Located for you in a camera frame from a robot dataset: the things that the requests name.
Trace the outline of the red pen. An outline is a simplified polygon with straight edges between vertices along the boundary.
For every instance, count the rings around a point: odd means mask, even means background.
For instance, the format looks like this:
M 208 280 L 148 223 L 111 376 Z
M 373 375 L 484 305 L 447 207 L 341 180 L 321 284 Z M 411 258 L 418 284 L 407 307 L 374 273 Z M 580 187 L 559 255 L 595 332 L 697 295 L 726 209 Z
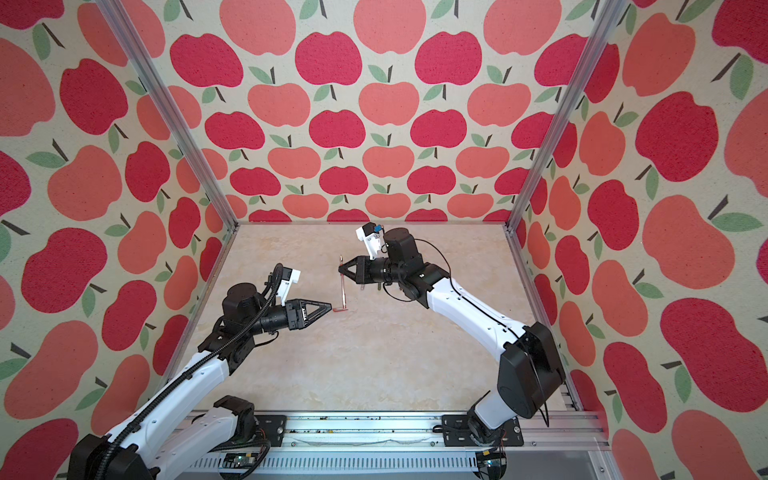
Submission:
M 342 255 L 339 256 L 339 267 L 343 266 L 344 264 L 344 258 Z M 345 275 L 339 270 L 340 275 L 340 292 L 341 292 L 341 308 L 347 308 L 347 297 L 346 297 L 346 289 L 345 289 Z

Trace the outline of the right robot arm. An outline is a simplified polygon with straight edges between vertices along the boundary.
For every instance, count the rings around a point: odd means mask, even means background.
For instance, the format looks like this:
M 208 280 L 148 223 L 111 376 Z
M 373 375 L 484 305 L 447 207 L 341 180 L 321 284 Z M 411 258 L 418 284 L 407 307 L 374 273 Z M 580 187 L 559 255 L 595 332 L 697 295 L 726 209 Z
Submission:
M 389 231 L 367 222 L 356 229 L 367 253 L 339 266 L 358 285 L 397 286 L 398 299 L 418 303 L 458 325 L 497 361 L 496 386 L 467 412 L 470 438 L 479 446 L 501 443 L 504 425 L 540 413 L 549 420 L 547 401 L 565 383 L 566 372 L 551 330 L 526 325 L 482 302 L 453 279 L 451 269 L 429 263 L 419 239 L 406 228 Z

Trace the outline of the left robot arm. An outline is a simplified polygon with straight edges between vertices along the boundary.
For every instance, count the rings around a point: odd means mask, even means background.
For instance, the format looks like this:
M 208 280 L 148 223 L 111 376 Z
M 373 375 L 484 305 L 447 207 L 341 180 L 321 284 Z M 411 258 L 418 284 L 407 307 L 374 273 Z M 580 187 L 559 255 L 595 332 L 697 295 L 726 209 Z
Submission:
M 188 364 L 135 413 L 74 447 L 70 479 L 175 479 L 209 452 L 236 450 L 244 479 L 260 467 L 272 441 L 252 402 L 226 395 L 183 432 L 176 429 L 193 408 L 230 378 L 267 334 L 303 330 L 330 313 L 328 302 L 286 299 L 279 287 L 251 283 L 229 288 L 222 316 Z

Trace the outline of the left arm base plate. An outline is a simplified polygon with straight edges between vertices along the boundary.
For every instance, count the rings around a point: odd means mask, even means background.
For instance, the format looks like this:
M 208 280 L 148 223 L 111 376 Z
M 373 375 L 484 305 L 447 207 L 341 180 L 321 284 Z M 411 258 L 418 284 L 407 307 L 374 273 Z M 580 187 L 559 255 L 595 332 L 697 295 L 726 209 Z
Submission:
M 281 447 L 285 434 L 285 415 L 252 414 L 239 418 L 235 432 L 228 440 L 216 445 L 213 451 L 234 450 L 269 444 Z

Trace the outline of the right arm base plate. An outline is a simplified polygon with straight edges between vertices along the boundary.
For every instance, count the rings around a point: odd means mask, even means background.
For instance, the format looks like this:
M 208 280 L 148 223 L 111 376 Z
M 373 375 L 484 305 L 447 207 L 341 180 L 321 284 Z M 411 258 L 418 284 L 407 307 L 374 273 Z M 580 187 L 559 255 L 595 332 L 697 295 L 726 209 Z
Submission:
M 524 445 L 522 430 L 517 418 L 506 421 L 495 429 L 486 427 L 474 415 L 446 414 L 432 428 L 443 437 L 446 447 L 495 448 Z

